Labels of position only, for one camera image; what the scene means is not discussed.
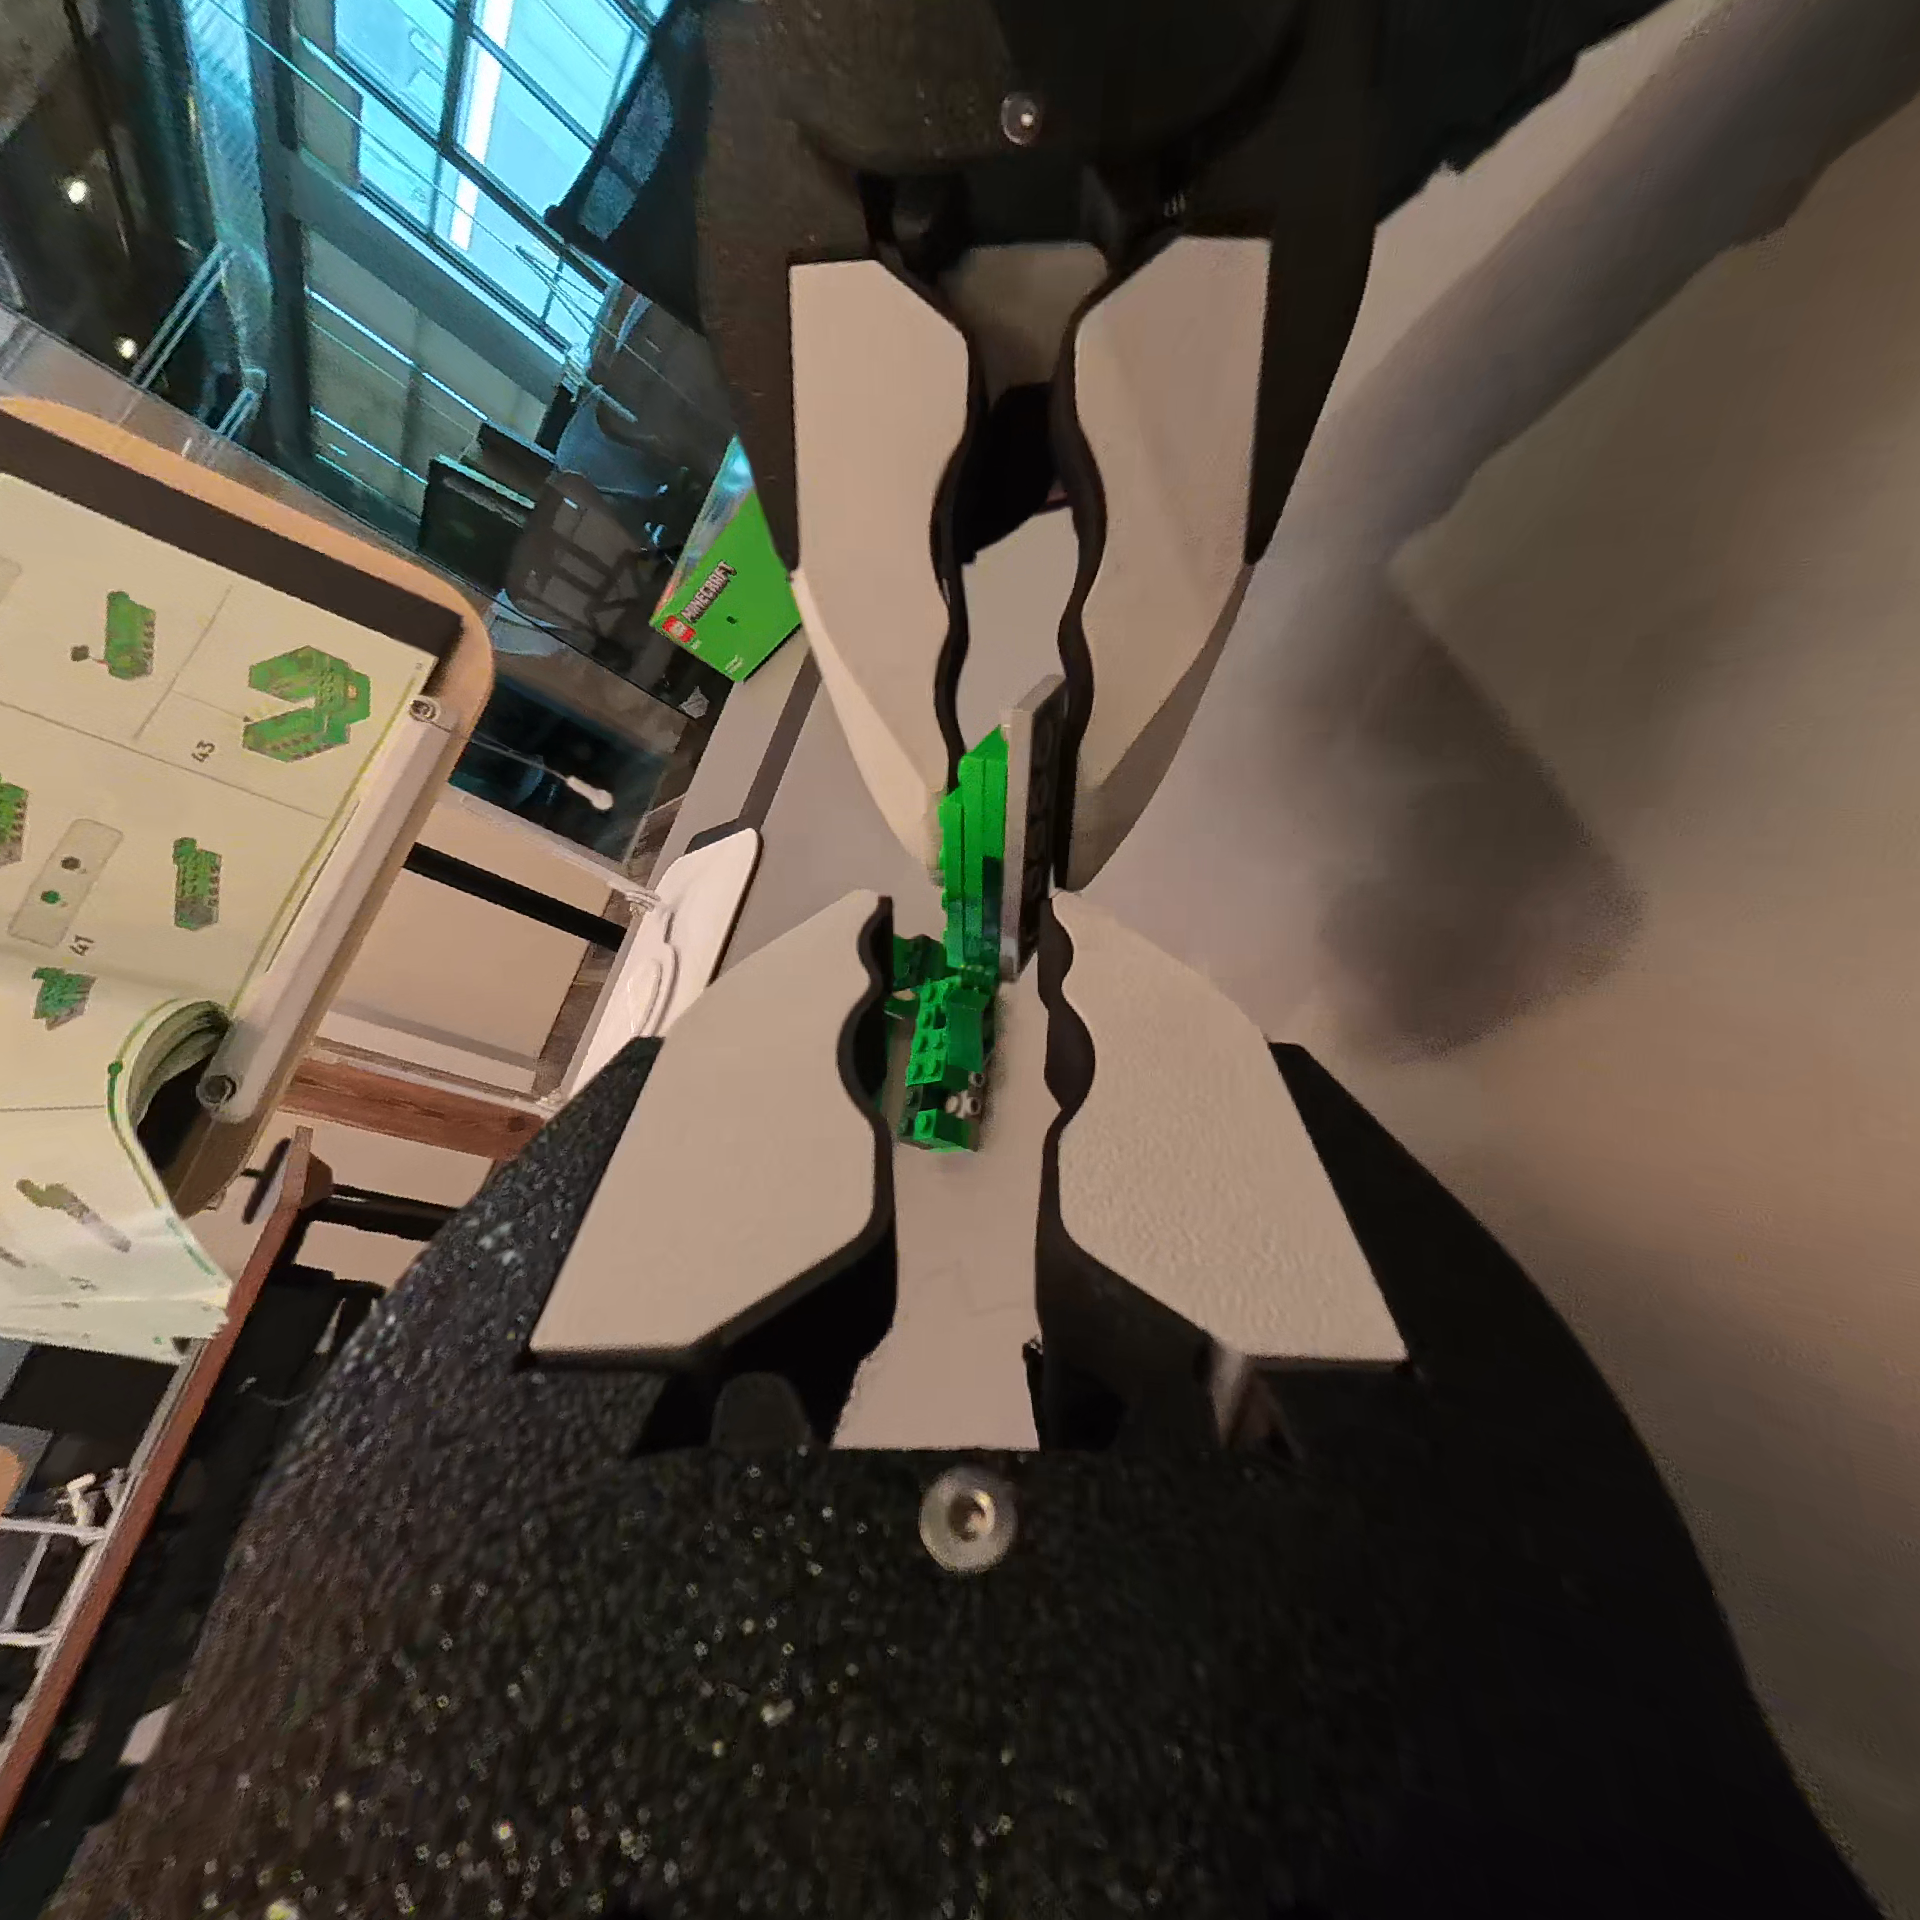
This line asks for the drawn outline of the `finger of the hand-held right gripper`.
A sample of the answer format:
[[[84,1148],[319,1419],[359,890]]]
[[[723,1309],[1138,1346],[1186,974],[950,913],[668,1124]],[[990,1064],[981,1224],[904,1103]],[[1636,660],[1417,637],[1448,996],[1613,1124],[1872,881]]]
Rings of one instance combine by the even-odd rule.
[[[973,640],[954,526],[973,346],[879,259],[795,268],[790,334],[804,637],[882,821],[934,870]]]
[[[1074,759],[1067,888],[1155,803],[1242,614],[1273,248],[1177,237],[1103,291],[1072,343],[1072,419],[1099,534],[1077,600],[1089,714]]]

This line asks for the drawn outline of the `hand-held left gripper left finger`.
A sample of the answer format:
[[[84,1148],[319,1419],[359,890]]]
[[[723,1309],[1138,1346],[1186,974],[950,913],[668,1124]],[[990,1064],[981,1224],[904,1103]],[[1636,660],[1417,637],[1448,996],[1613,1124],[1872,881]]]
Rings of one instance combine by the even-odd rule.
[[[860,1081],[888,896],[856,888],[724,973],[661,1038],[528,1336],[540,1367],[711,1367],[892,1224]]]

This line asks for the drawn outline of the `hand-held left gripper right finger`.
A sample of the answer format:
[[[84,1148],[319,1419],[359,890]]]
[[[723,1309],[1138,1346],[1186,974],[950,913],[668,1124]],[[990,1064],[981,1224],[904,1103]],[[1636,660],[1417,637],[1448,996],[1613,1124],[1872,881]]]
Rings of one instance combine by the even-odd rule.
[[[1233,1450],[1292,1372],[1394,1372],[1403,1334],[1260,1030],[1080,896],[1041,916],[1038,1434]]]

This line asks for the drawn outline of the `green toy brick model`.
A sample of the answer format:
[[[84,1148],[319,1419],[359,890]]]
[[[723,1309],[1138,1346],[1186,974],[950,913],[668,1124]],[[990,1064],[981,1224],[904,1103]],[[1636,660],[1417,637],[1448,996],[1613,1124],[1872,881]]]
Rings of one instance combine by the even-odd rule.
[[[902,1064],[896,1134],[934,1155],[975,1155],[990,1103],[997,979],[954,964],[934,935],[896,935],[888,1050]]]

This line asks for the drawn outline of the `green and grey brick assembly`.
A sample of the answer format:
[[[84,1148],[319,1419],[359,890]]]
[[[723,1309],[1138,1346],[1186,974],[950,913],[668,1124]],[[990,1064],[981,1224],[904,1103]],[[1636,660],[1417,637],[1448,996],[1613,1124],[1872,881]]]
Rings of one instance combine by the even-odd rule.
[[[940,803],[945,961],[1012,984],[1055,873],[1067,684],[1046,676],[959,756]]]

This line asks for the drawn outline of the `grey desk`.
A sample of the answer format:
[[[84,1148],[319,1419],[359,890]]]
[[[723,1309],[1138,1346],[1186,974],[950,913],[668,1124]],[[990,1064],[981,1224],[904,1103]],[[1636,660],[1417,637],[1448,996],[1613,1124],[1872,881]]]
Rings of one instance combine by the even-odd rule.
[[[1916,1916],[1916,3],[1661,3],[1387,214],[1093,898],[1552,1295]]]

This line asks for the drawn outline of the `black office chair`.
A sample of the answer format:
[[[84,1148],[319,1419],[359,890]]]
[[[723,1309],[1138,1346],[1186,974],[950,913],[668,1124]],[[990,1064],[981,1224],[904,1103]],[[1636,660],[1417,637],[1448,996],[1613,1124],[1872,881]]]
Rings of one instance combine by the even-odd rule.
[[[696,200],[708,134],[708,3],[668,3],[547,230],[702,334]]]

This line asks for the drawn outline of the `green toy set box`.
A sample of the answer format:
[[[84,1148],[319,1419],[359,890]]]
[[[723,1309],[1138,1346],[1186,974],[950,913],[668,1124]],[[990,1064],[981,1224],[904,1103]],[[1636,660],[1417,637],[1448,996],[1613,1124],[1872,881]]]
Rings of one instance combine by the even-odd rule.
[[[750,681],[801,625],[736,438],[728,442],[651,625],[728,684]]]

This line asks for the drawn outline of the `grey office chair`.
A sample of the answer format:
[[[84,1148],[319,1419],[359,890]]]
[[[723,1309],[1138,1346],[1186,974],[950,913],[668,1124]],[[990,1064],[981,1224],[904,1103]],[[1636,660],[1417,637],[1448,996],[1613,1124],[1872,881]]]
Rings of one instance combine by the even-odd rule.
[[[570,419],[557,435],[557,469],[583,480],[606,508],[637,571],[637,597],[654,606],[708,500],[711,476],[661,445],[590,383],[576,389]]]

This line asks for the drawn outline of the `wooden table with black legs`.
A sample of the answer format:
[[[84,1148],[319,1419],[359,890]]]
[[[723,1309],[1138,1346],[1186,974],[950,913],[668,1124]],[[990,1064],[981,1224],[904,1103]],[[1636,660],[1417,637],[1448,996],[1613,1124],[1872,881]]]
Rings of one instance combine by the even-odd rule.
[[[646,879],[543,834],[528,853],[418,842],[284,1109],[490,1176],[590,1074]]]

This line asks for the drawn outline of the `large office window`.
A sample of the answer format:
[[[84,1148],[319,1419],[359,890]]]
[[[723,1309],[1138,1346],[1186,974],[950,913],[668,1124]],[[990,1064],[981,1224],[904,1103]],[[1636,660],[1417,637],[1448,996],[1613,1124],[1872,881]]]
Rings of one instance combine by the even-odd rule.
[[[264,378],[253,445],[398,540],[485,428],[540,438],[614,282],[547,223],[661,3],[166,3]]]

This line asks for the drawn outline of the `instruction booklet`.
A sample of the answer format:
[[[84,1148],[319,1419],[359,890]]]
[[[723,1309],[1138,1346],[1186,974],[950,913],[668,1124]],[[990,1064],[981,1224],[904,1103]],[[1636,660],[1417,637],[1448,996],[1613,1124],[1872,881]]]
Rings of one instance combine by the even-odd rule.
[[[251,1140],[319,1023],[447,753],[434,650],[5,457],[5,1336],[226,1324],[179,1129]]]

